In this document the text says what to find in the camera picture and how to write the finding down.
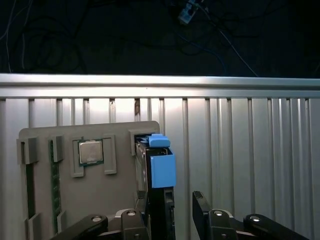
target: corrugated metal wall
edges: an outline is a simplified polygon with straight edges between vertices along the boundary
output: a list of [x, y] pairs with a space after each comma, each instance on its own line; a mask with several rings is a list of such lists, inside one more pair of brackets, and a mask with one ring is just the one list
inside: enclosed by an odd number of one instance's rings
[[0, 100], [3, 240], [21, 239], [16, 139], [23, 128], [155, 120], [177, 157], [178, 240], [198, 239], [191, 193], [241, 220], [263, 214], [320, 239], [320, 99], [76, 98]]

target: metal panel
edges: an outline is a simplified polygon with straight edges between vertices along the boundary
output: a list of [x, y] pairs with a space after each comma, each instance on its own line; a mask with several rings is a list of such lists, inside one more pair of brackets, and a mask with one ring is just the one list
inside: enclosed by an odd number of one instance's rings
[[234, 163], [232, 148], [231, 101], [226, 98], [218, 100], [218, 146], [219, 168], [212, 174], [220, 178], [219, 208], [235, 214], [234, 197]]
[[[209, 101], [204, 98], [192, 98], [188, 99], [187, 106], [190, 192], [201, 191], [207, 200], [212, 202]], [[193, 221], [191, 225], [191, 238], [199, 238]]]
[[133, 98], [116, 98], [115, 109], [116, 123], [135, 121], [135, 100]]
[[27, 99], [6, 99], [4, 123], [4, 158], [1, 164], [3, 168], [4, 182], [3, 196], [3, 238], [22, 239], [22, 191], [21, 170], [17, 161], [16, 139], [19, 131], [28, 127], [29, 109]]
[[312, 198], [307, 208], [311, 207], [313, 213], [313, 228], [314, 228], [314, 239], [320, 239], [320, 99], [309, 100], [309, 120], [310, 120], [310, 153], [311, 158], [309, 165], [311, 167], [311, 189]]
[[108, 98], [89, 99], [88, 115], [90, 124], [107, 124], [110, 122], [109, 103]]
[[232, 104], [232, 148], [233, 148], [233, 187], [234, 217], [243, 219], [252, 212], [254, 199], [251, 188], [252, 166], [250, 134], [252, 125], [249, 123], [248, 99], [233, 99]]
[[271, 101], [252, 99], [254, 207], [257, 214], [275, 218]]
[[6, 102], [4, 100], [0, 100], [0, 239], [5, 239], [4, 236], [4, 209], [3, 206], [5, 205], [5, 198], [4, 198], [4, 183], [6, 181], [4, 175], [4, 157], [5, 157], [5, 133], [4, 130], [6, 129], [6, 116], [5, 116], [5, 107]]
[[165, 134], [171, 141], [176, 156], [175, 230], [177, 240], [190, 239], [190, 186], [188, 154], [188, 117], [185, 101], [181, 98], [166, 99]]
[[0, 99], [1, 239], [22, 235], [22, 128], [147, 120], [176, 154], [178, 240], [197, 239], [193, 190], [238, 219], [257, 212], [320, 239], [318, 79], [0, 74]]

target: blue clip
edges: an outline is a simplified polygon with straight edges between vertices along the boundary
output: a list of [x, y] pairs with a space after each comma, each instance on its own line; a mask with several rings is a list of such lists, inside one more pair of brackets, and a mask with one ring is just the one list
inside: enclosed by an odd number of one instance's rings
[[150, 160], [152, 188], [176, 186], [176, 156], [174, 154], [152, 156]]
[[152, 134], [149, 136], [150, 148], [168, 148], [170, 147], [170, 140], [167, 136], [163, 136], [161, 133]]

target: cable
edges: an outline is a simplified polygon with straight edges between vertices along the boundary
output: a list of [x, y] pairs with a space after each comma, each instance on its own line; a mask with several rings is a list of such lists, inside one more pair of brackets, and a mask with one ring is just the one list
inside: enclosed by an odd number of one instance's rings
[[[211, 21], [211, 17], [209, 16], [209, 14], [207, 13], [207, 11], [200, 6], [199, 4], [196, 4], [196, 6], [201, 9], [201, 11], [204, 12], [204, 14], [206, 15], [206, 17], [209, 19], [209, 21]], [[225, 38], [225, 40], [230, 44], [230, 46], [232, 47], [232, 49], [234, 50], [234, 52], [238, 55], [238, 57], [241, 59], [241, 61], [247, 66], [247, 68], [256, 76], [259, 77], [258, 74], [256, 74], [256, 72], [249, 66], [249, 64], [241, 57], [241, 55], [239, 54], [239, 52], [237, 51], [237, 49], [235, 48], [235, 46], [231, 43], [231, 41], [229, 40], [229, 38], [220, 30], [218, 29], [218, 31], [220, 32], [220, 34]]]
[[[16, 18], [27, 8], [28, 6], [25, 6], [24, 8], [22, 8], [11, 20], [10, 25], [16, 20]], [[5, 32], [3, 33], [3, 35], [0, 37], [0, 41], [7, 35], [7, 32], [9, 31], [9, 28], [7, 28], [5, 30]]]
[[[166, 6], [166, 9], [169, 10], [169, 6], [168, 6], [166, 3], [165, 3], [165, 6]], [[201, 46], [201, 45], [199, 45], [199, 44], [197, 44], [197, 43], [195, 43], [195, 42], [193, 42], [193, 41], [188, 40], [187, 38], [185, 38], [184, 36], [182, 36], [180, 33], [178, 33], [178, 32], [175, 30], [174, 26], [172, 26], [172, 30], [173, 30], [173, 32], [174, 32], [175, 35], [177, 35], [180, 39], [182, 39], [183, 41], [187, 42], [188, 44], [190, 44], [190, 45], [192, 45], [192, 46], [200, 49], [201, 51], [205, 51], [205, 52], [207, 52], [207, 53], [209, 53], [209, 54], [214, 55], [214, 56], [218, 59], [218, 61], [221, 63], [221, 65], [222, 65], [222, 67], [223, 67], [223, 74], [224, 74], [224, 75], [227, 74], [226, 65], [225, 65], [224, 61], [222, 60], [221, 56], [220, 56], [218, 53], [216, 53], [216, 52], [214, 52], [214, 51], [212, 51], [212, 50], [210, 50], [210, 49], [208, 49], [208, 48], [206, 48], [206, 47], [203, 47], [203, 46]]]
[[178, 32], [176, 32], [175, 30], [173, 30], [173, 31], [174, 31], [174, 33], [175, 33], [179, 38], [181, 38], [182, 40], [186, 41], [186, 42], [189, 43], [190, 45], [192, 45], [192, 46], [194, 46], [194, 47], [196, 47], [196, 48], [198, 48], [198, 49], [201, 49], [201, 50], [203, 50], [203, 51], [205, 51], [205, 52], [207, 52], [207, 53], [209, 53], [209, 54], [214, 55], [214, 56], [219, 60], [219, 62], [221, 63], [221, 65], [222, 65], [222, 67], [223, 67], [223, 72], [224, 72], [224, 74], [227, 74], [226, 65], [225, 65], [224, 61], [222, 60], [222, 58], [220, 57], [219, 54], [217, 54], [216, 52], [211, 51], [210, 49], [207, 49], [207, 48], [205, 48], [205, 47], [203, 47], [203, 46], [201, 46], [201, 45], [199, 45], [199, 44], [196, 44], [196, 43], [194, 43], [194, 42], [186, 39], [185, 37], [183, 37], [181, 34], [179, 34]]
[[[30, 9], [31, 9], [31, 6], [32, 6], [33, 1], [34, 1], [34, 0], [29, 0], [28, 12], [27, 12], [27, 14], [26, 14], [23, 27], [25, 27], [26, 24], [27, 24], [27, 22], [28, 22], [28, 18], [29, 18], [29, 14], [30, 14]], [[25, 47], [26, 47], [25, 34], [22, 34], [22, 54], [21, 54], [21, 66], [22, 66], [22, 69], [25, 69]]]
[[8, 19], [8, 25], [6, 26], [6, 30], [4, 31], [3, 35], [0, 37], [0, 40], [2, 40], [8, 34], [8, 31], [9, 31], [9, 28], [10, 28], [10, 25], [11, 25], [12, 15], [13, 15], [15, 7], [16, 7], [16, 2], [17, 2], [17, 0], [14, 0], [13, 6], [12, 6], [12, 9], [11, 9], [11, 13], [10, 13], [10, 16], [9, 16], [9, 19]]
[[312, 77], [314, 77], [314, 76], [316, 75], [316, 73], [318, 72], [319, 68], [320, 68], [320, 62], [319, 62], [319, 64], [316, 66], [315, 70], [313, 71]]
[[9, 68], [9, 72], [10, 73], [11, 73], [11, 66], [10, 66], [10, 56], [9, 56], [9, 48], [8, 48], [8, 38], [9, 38], [9, 28], [10, 28], [10, 25], [11, 25], [11, 19], [12, 19], [12, 15], [14, 13], [14, 10], [15, 10], [16, 2], [17, 2], [17, 0], [14, 0], [13, 7], [11, 9], [11, 13], [10, 13], [10, 16], [9, 16], [8, 26], [6, 27], [5, 47], [6, 47], [6, 55], [7, 55], [7, 59], [8, 59], [8, 68]]

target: metal bolt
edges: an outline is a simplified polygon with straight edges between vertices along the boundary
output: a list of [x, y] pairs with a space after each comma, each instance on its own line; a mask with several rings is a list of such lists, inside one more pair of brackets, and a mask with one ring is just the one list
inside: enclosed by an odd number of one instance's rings
[[134, 215], [136, 215], [136, 212], [133, 211], [133, 210], [130, 210], [130, 211], [128, 211], [126, 214], [127, 214], [128, 216], [134, 216]]
[[101, 220], [102, 220], [102, 218], [100, 216], [95, 216], [92, 218], [92, 221], [94, 221], [94, 222], [99, 222]]
[[260, 218], [257, 216], [251, 216], [250, 219], [254, 222], [260, 222]]
[[222, 211], [214, 211], [214, 214], [217, 216], [222, 216], [223, 213], [222, 213]]

